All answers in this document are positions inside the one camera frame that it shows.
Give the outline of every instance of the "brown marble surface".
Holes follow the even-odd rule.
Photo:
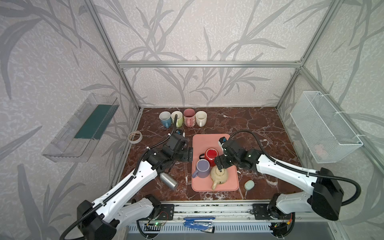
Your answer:
[[[145,108],[137,128],[143,134],[143,139],[138,144],[133,144],[125,164],[122,178],[127,176],[135,167],[135,163],[145,151],[146,146],[152,146],[171,132],[166,129],[159,120],[162,111],[179,110],[183,112],[186,108]],[[228,133],[237,130],[248,129],[257,133],[265,150],[277,159],[300,166],[300,162],[293,150],[283,124],[273,107],[265,108],[195,108],[195,111],[205,111],[208,121],[204,127],[186,127],[185,136],[192,146],[192,137],[195,134]],[[245,149],[259,149],[256,141],[248,133],[239,133],[234,137]],[[285,181],[270,175],[238,169],[240,187],[231,192],[195,192],[191,186],[192,163],[177,162],[172,168],[170,175],[179,182],[175,191],[167,187],[158,177],[145,185],[135,196],[137,200],[147,194],[154,195],[160,201],[171,200],[241,200],[241,199],[271,199],[279,192],[290,194],[301,190]],[[255,187],[249,191],[244,189],[248,180],[255,182]]]

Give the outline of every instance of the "leaf patterned wallpaper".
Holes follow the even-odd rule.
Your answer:
[[[359,3],[342,5],[306,67],[384,159],[384,0]]]
[[[0,17],[0,239],[57,240],[109,187],[137,110],[82,1],[0,0]],[[89,93],[120,103],[91,158],[43,157]]]
[[[276,106],[293,71],[292,68],[143,68],[126,70],[125,75],[143,106],[244,107]]]
[[[331,0],[94,3],[120,61],[297,61]],[[292,72],[125,69],[142,106],[275,106]]]
[[[384,1],[344,1],[306,68],[384,153]],[[325,167],[334,175],[358,181],[362,194],[341,209],[340,220],[351,240],[379,240],[384,235],[384,178],[361,149],[340,162],[317,164],[290,112],[303,91],[313,91],[303,77],[279,109],[301,162]],[[345,199],[354,192],[341,183]]]

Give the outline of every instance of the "pink mug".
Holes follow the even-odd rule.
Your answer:
[[[187,127],[193,127],[196,124],[195,110],[188,108],[184,111],[184,123]]]

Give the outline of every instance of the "white wire basket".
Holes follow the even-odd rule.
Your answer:
[[[363,144],[319,91],[304,91],[291,117],[317,163],[338,162]]]

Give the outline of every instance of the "mug handle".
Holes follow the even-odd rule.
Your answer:
[[[192,178],[197,177],[198,174],[199,174],[199,171],[196,169],[196,171],[192,174]]]
[[[218,181],[214,181],[214,183],[213,183],[213,185],[212,185],[212,190],[215,190],[217,184],[218,184]]]

